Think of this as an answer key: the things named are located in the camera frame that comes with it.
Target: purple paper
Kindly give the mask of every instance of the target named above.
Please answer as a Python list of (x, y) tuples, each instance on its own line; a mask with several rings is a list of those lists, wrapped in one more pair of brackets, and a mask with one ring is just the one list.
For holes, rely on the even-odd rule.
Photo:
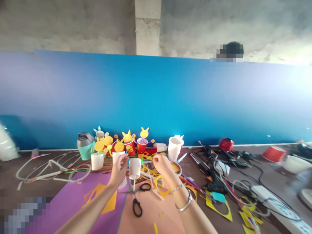
[[(78, 172), (73, 179), (81, 178), (85, 172)], [(52, 234), (60, 229), (81, 207), (86, 204), (84, 195), (92, 191), (99, 183), (106, 185), (111, 175), (90, 173), (80, 184), (68, 182), (62, 190), (52, 199), (40, 216), (34, 216), (33, 222), (25, 233)], [(129, 184), (117, 192), (116, 206), (111, 212), (100, 215), (90, 233), (116, 234), (121, 220)]]

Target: table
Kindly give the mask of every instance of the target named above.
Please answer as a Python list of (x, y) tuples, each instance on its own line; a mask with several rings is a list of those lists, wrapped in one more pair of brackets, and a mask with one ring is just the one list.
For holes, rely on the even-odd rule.
[[(244, 150), (250, 153), (253, 153), (257, 156), (257, 159), (262, 164), (257, 164), (260, 168), (263, 169), (264, 175), (262, 176), (262, 183), (265, 184), (269, 189), (277, 193), (282, 197), (286, 202), (288, 202), (302, 217), (302, 219), (310, 226), (312, 226), (311, 210), (302, 203), (297, 194), (303, 188), (312, 189), (312, 171), (306, 171), (299, 175), (293, 175), (290, 173), (285, 173), (281, 170), (280, 166), (276, 163), (271, 163), (260, 156), (269, 146), (248, 146), (248, 147), (234, 147), (235, 150)], [(298, 153), (296, 145), (282, 145), (288, 153)], [(179, 157), (181, 157), (186, 152), (191, 152), (193, 149), (182, 148)], [(60, 154), (63, 154), (64, 151), (50, 151), (50, 152), (41, 152), (51, 153), (51, 155), (44, 156), (32, 160), (32, 162), (25, 167), (21, 172), (21, 177), (26, 177), (34, 168), (39, 167), (43, 163), (47, 162), (49, 159), (52, 159)], [(18, 204), (25, 202), (26, 197), (47, 197), (48, 200), (52, 199), (66, 184), (63, 181), (55, 180), (39, 180), (29, 184), (23, 184), (20, 191), (17, 191), (18, 184), (20, 180), (15, 178), (15, 174), (18, 169), (30, 159), (30, 152), (23, 152), (20, 158), (8, 161), (1, 162), (0, 167), (0, 191), (1, 191), (1, 217), (4, 219), (4, 215), (11, 215), (13, 209), (18, 209)], [(83, 163), (83, 161), (78, 161), (76, 165)], [(189, 156), (189, 154), (183, 159), (180, 163), (183, 173), (186, 176), (190, 176), (195, 180), (195, 183), (198, 186), (204, 186), (207, 183), (206, 175), (204, 175), (200, 170), (194, 160)], [(260, 171), (253, 168), (242, 169), (242, 171), (254, 178), (258, 178)], [(68, 174), (59, 175), (60, 178), (68, 178)], [(245, 179), (250, 181), (251, 184), (257, 185), (252, 179), (241, 174), (236, 169), (231, 168), (229, 179), (231, 181), (238, 179)], [(209, 207), (206, 206), (205, 200), (198, 196), (198, 205), (204, 211), (206, 216), (213, 223), (214, 227), (218, 233), (228, 233), (229, 230), (231, 233), (244, 233), (242, 228), (242, 219), (238, 213), (238, 205), (236, 202), (226, 195), (226, 199), (231, 208), (233, 222), (228, 221), (224, 217), (220, 216)], [(225, 205), (216, 204), (215, 207), (220, 212), (227, 212)], [(260, 226), (261, 233), (290, 233), (273, 215), (270, 215), (268, 218), (262, 218), (264, 224)]]

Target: blue wall panel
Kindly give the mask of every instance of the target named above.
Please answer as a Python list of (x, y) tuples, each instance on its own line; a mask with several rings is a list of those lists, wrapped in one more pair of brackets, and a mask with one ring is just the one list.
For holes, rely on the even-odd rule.
[(311, 67), (55, 51), (0, 61), (0, 120), (24, 134), (22, 149), (75, 148), (99, 125), (119, 135), (149, 127), (164, 143), (185, 135), (186, 145), (312, 140)]

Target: scissors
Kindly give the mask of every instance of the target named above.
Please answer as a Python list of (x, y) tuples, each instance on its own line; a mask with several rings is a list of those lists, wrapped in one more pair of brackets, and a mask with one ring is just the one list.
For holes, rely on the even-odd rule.
[[(131, 190), (130, 190), (130, 191), (127, 191), (127, 192), (121, 192), (121, 193), (127, 193), (127, 194), (133, 193), (133, 195), (134, 195), (134, 200), (133, 200), (133, 204), (132, 204), (132, 210), (133, 210), (133, 213), (134, 213), (134, 215), (135, 215), (136, 217), (141, 217), (141, 216), (142, 216), (142, 213), (143, 213), (143, 210), (142, 210), (142, 208), (141, 208), (140, 203), (139, 203), (138, 200), (137, 200), (136, 193), (137, 193), (138, 191), (140, 191), (140, 192), (150, 191), (150, 190), (151, 190), (151, 185), (150, 185), (149, 183), (144, 183), (144, 184), (142, 184), (142, 185), (139, 187), (138, 190), (133, 191), (133, 186), (131, 185), (131, 182), (129, 182), (129, 184), (130, 184)], [(136, 206), (136, 205), (137, 205), (137, 206), (139, 207), (139, 209), (140, 209), (140, 213), (139, 213), (139, 214), (136, 213), (136, 210), (135, 210), (135, 206)]]

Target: silver bracelet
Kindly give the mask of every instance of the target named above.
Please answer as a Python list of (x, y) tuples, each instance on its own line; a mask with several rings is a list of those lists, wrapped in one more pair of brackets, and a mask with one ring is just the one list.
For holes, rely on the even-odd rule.
[(191, 203), (191, 201), (192, 201), (192, 199), (193, 199), (193, 197), (192, 197), (192, 194), (191, 194), (191, 191), (188, 189), (188, 193), (189, 193), (189, 196), (188, 196), (188, 203), (186, 204), (186, 206), (184, 206), (182, 209), (179, 209), (176, 205), (175, 205), (175, 207), (179, 210), (179, 211), (184, 211), (184, 210), (186, 210), (186, 208), (188, 208), (189, 207), (189, 205), (190, 205), (190, 203)]
[(174, 190), (171, 190), (170, 193), (173, 193), (174, 191), (178, 190), (179, 188), (182, 188), (183, 186), (183, 183), (180, 184), (178, 187), (176, 187)]

